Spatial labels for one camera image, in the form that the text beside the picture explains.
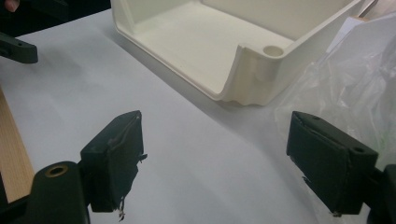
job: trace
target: plastic tray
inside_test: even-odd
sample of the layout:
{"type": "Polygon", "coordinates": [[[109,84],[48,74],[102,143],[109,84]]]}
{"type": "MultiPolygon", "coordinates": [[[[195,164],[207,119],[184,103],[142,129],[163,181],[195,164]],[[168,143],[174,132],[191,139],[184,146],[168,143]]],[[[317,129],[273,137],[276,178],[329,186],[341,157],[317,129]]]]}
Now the plastic tray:
{"type": "Polygon", "coordinates": [[[117,30],[213,100],[266,105],[361,0],[111,0],[117,30]]]}

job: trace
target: light brown wood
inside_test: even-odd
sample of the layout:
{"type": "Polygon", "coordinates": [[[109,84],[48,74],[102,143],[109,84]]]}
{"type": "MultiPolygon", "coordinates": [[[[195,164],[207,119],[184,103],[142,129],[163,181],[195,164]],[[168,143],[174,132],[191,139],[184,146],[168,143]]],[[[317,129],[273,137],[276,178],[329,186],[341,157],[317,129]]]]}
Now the light brown wood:
{"type": "Polygon", "coordinates": [[[1,88],[0,172],[9,203],[30,193],[34,171],[1,88]]]}

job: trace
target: white tabletop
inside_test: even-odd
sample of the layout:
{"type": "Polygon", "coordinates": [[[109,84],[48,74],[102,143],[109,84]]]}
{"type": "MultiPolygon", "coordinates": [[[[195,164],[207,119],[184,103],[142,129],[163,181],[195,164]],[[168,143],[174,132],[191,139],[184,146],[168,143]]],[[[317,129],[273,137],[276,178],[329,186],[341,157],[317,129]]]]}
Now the white tabletop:
{"type": "Polygon", "coordinates": [[[39,63],[0,58],[0,84],[36,172],[79,161],[112,119],[141,110],[148,158],[124,223],[319,223],[277,133],[277,100],[210,100],[117,34],[110,11],[21,40],[38,47],[39,63]]]}

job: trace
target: clear plastic bag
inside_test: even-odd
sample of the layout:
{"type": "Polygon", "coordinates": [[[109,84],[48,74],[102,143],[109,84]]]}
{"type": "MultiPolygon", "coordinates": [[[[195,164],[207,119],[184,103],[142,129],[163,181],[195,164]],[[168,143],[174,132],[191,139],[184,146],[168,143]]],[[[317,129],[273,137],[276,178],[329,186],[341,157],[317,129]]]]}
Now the clear plastic bag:
{"type": "MultiPolygon", "coordinates": [[[[321,117],[376,150],[377,168],[396,163],[396,13],[355,27],[288,88],[275,111],[285,140],[293,110],[321,117]]],[[[318,223],[365,223],[364,214],[332,217],[309,193],[318,223]]]]}

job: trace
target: round recess on bin corner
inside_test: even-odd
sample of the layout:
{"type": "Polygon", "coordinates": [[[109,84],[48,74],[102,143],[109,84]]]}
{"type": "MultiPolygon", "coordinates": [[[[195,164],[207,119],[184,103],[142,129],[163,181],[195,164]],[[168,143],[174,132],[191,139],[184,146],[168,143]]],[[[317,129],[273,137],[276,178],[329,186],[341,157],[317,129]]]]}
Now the round recess on bin corner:
{"type": "Polygon", "coordinates": [[[364,149],[361,148],[361,147],[354,147],[353,150],[354,150],[354,151],[357,151],[357,152],[359,152],[359,153],[364,153],[364,149]]]}
{"type": "Polygon", "coordinates": [[[68,169],[69,168],[66,165],[52,166],[46,171],[46,177],[53,178],[53,177],[57,177],[60,175],[64,175],[68,169]]]}
{"type": "Polygon", "coordinates": [[[278,46],[274,46],[274,45],[265,46],[262,49],[262,52],[264,52],[264,54],[266,54],[267,56],[270,56],[273,58],[278,58],[285,53],[282,48],[280,48],[278,46]]]}

